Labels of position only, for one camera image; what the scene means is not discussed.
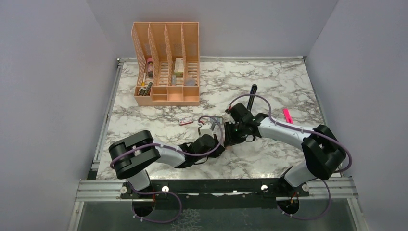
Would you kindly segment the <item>red white staple box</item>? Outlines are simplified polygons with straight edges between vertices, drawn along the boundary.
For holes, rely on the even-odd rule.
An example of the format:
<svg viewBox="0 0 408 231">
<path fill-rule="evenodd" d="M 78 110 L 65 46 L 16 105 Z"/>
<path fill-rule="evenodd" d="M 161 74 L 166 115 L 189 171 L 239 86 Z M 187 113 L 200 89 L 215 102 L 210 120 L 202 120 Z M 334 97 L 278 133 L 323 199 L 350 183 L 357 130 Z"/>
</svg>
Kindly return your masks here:
<svg viewBox="0 0 408 231">
<path fill-rule="evenodd" d="M 193 123 L 193 118 L 191 116 L 182 117 L 179 118 L 178 122 L 180 126 L 184 126 Z"/>
</svg>

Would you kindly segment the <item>blue stapler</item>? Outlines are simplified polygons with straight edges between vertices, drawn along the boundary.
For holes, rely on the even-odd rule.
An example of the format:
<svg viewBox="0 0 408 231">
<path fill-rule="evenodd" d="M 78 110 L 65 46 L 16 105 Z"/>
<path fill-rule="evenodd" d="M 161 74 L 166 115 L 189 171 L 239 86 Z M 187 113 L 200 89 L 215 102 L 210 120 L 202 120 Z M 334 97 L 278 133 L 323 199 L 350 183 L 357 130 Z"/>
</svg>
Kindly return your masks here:
<svg viewBox="0 0 408 231">
<path fill-rule="evenodd" d="M 256 84 L 253 84 L 253 85 L 251 86 L 250 97 L 249 97 L 249 101 L 248 101 L 248 104 L 247 104 L 247 107 L 246 107 L 249 112 L 252 110 L 252 107 L 253 107 L 253 104 L 254 104 L 254 100 L 255 100 L 256 92 L 257 92 L 257 85 L 256 85 Z"/>
</svg>

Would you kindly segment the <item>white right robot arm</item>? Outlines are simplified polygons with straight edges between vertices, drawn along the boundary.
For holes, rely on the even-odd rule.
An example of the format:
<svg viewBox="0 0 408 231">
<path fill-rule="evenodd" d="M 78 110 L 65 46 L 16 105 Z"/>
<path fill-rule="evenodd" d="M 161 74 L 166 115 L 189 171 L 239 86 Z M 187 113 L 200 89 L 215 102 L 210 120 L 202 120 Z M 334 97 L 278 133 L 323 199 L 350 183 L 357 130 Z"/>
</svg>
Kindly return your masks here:
<svg viewBox="0 0 408 231">
<path fill-rule="evenodd" d="M 303 152 L 304 162 L 286 170 L 277 184 L 282 195 L 291 195 L 307 181 L 329 179 L 346 158 L 345 150 L 325 125 L 301 128 L 275 120 L 268 114 L 253 115 L 242 103 L 228 108 L 226 113 L 232 119 L 224 124 L 226 147 L 243 143 L 248 137 L 269 138 Z"/>
</svg>

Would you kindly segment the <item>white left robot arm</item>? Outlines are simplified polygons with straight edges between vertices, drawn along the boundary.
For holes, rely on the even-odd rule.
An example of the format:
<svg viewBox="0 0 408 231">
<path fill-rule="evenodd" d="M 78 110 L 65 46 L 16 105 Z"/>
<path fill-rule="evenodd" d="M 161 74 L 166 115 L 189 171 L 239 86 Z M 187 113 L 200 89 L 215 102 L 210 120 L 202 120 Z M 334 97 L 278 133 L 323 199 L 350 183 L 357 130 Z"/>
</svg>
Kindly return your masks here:
<svg viewBox="0 0 408 231">
<path fill-rule="evenodd" d="M 205 134 L 194 142 L 167 145 L 153 138 L 150 131 L 143 130 L 112 143 L 108 148 L 112 159 L 110 167 L 120 180 L 127 180 L 138 197 L 151 193 L 151 180 L 146 168 L 153 163 L 174 168 L 191 167 L 201 159 L 219 157 L 225 147 L 216 135 Z"/>
</svg>

